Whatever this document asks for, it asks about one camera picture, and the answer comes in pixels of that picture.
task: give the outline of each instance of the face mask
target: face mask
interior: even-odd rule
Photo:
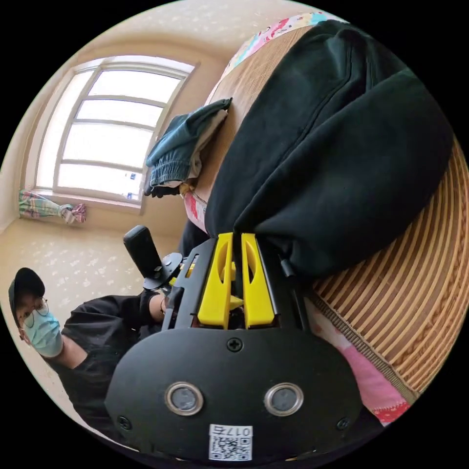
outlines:
[[[27,335],[31,345],[47,358],[56,357],[64,345],[57,319],[49,310],[34,310],[31,313],[32,325],[23,325],[23,331]]]

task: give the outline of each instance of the patterned wallpaper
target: patterned wallpaper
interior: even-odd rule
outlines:
[[[158,34],[228,60],[258,31],[284,18],[313,11],[320,9],[286,0],[179,0],[129,18],[92,43],[98,47],[122,35]]]

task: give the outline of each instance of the window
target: window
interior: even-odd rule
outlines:
[[[120,56],[74,69],[44,114],[45,130],[34,136],[39,143],[31,146],[29,188],[139,206],[146,155],[193,68]]]

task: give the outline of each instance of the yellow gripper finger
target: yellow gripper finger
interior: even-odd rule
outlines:
[[[202,325],[228,329],[233,233],[218,235],[197,318]]]
[[[241,235],[241,249],[246,329],[270,325],[274,321],[274,309],[254,234]],[[249,278],[249,269],[253,274],[252,280]]]

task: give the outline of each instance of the window frame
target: window frame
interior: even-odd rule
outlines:
[[[186,83],[187,78],[190,74],[195,70],[195,65],[192,64],[182,64],[172,60],[164,59],[164,58],[157,58],[151,57],[152,62],[154,63],[146,63],[143,61],[126,61],[126,60],[119,60],[119,56],[107,57],[103,59],[96,59],[85,64],[73,67],[70,69],[64,77],[61,79],[59,84],[57,85],[56,89],[52,93],[52,96],[45,104],[43,112],[40,113],[39,120],[37,122],[37,126],[32,138],[31,147],[28,152],[27,162],[26,162],[26,171],[24,177],[24,186],[27,190],[33,190],[34,192],[50,198],[57,203],[82,203],[85,202],[90,206],[107,206],[108,208],[124,208],[128,209],[132,212],[141,211],[144,197],[143,197],[143,189],[145,185],[145,180],[148,172],[147,166],[144,164],[142,168],[125,166],[125,165],[118,165],[118,164],[111,164],[111,163],[100,163],[100,162],[93,162],[87,160],[67,160],[63,159],[64,150],[66,146],[66,142],[71,130],[71,127],[74,123],[96,123],[96,124],[117,124],[117,125],[125,125],[127,127],[132,128],[144,128],[146,130],[151,130],[152,135],[149,141],[149,146],[147,148],[147,153],[153,148],[157,137],[159,136],[163,123],[166,120],[168,113],[170,112],[173,102],[178,97],[181,89]],[[157,75],[168,76],[172,78],[179,79],[180,82],[176,86],[174,92],[172,93],[170,99],[167,103],[153,101],[149,99],[142,99],[142,98],[134,98],[131,96],[121,96],[121,95],[95,95],[95,96],[88,96],[88,93],[91,91],[92,87],[100,77],[101,73],[104,71],[109,70],[124,70],[124,71],[138,71],[138,72],[147,72],[147,73],[154,73]],[[39,160],[42,145],[44,142],[44,138],[46,136],[47,130],[49,129],[49,123],[51,118],[55,112],[57,105],[59,104],[65,90],[67,90],[68,85],[72,81],[72,79],[80,73],[90,72],[93,73],[89,77],[87,83],[81,90],[77,100],[75,101],[74,105],[72,106],[68,119],[65,123],[64,131],[61,136],[59,148],[56,155],[56,161],[54,166],[54,180],[53,180],[53,187],[47,188],[36,185],[37,180],[37,173],[39,167]],[[154,128],[150,126],[145,126],[141,124],[135,123],[124,123],[122,121],[112,121],[112,120],[105,120],[105,119],[77,119],[76,116],[80,111],[80,108],[84,101],[87,100],[99,100],[99,99],[113,99],[117,101],[127,101],[127,102],[134,102],[134,103],[143,103],[143,104],[150,104],[153,106],[158,106],[162,108],[161,114],[158,118],[156,126]],[[90,166],[100,166],[100,167],[107,167],[107,168],[116,168],[116,169],[123,169],[127,171],[136,172],[142,175],[142,180],[139,187],[139,200],[130,200],[125,199],[117,194],[111,194],[108,192],[101,192],[99,190],[87,190],[87,189],[75,189],[75,188],[68,188],[68,187],[61,187],[58,185],[58,177],[59,177],[59,167],[60,164],[87,164]]]

